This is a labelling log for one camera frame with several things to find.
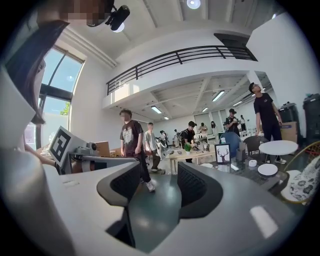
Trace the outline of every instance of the framed deer picture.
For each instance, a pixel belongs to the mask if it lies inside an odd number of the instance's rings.
[[[230,144],[215,144],[215,159],[217,164],[230,164]]]

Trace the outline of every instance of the white ceiling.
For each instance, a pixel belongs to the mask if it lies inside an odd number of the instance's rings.
[[[271,88],[265,73],[261,72],[257,75],[262,86],[267,87],[266,90]],[[206,107],[208,110],[205,113],[230,108],[239,101],[253,100],[248,90],[249,84],[244,73],[203,77],[141,93],[113,109],[130,109],[134,113],[159,122],[164,121],[164,117],[174,119],[201,114]],[[217,101],[212,102],[220,91],[225,93]],[[156,113],[151,109],[152,106],[156,106],[162,113]]]
[[[88,27],[70,25],[76,32],[116,59],[135,45],[139,38],[154,34],[158,28],[174,23],[214,21],[255,29],[270,20],[281,8],[272,0],[201,0],[198,9],[187,7],[187,0],[115,0],[116,7],[127,5],[130,15],[122,32],[115,33],[107,25]]]

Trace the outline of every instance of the black pants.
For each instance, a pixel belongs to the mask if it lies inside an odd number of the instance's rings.
[[[160,156],[157,155],[157,150],[152,150],[152,167],[151,169],[158,169],[158,164],[160,163]]]
[[[146,163],[146,154],[143,149],[139,154],[136,154],[135,152],[125,153],[125,157],[137,158],[140,161],[140,176],[142,177],[143,181],[149,182],[151,180],[148,172],[147,163]]]
[[[268,125],[263,125],[262,130],[264,133],[264,137],[268,140],[271,141],[271,136],[273,137],[274,141],[281,141],[282,136],[281,136],[281,130],[279,123],[273,123],[273,124],[268,124]],[[276,157],[276,160],[280,160],[280,156],[278,155]]]

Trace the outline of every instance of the metal railing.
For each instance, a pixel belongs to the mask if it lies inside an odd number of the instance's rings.
[[[174,50],[141,62],[108,81],[106,83],[107,95],[117,90],[121,85],[134,79],[138,80],[139,77],[153,71],[175,64],[182,65],[185,62],[206,58],[257,61],[246,47],[206,45]]]

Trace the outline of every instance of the blue chair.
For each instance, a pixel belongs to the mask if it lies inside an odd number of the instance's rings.
[[[225,143],[230,144],[230,157],[231,158],[236,157],[237,149],[239,148],[239,143],[241,142],[240,137],[235,132],[229,131],[229,132],[223,133],[221,135],[221,138],[225,138]]]

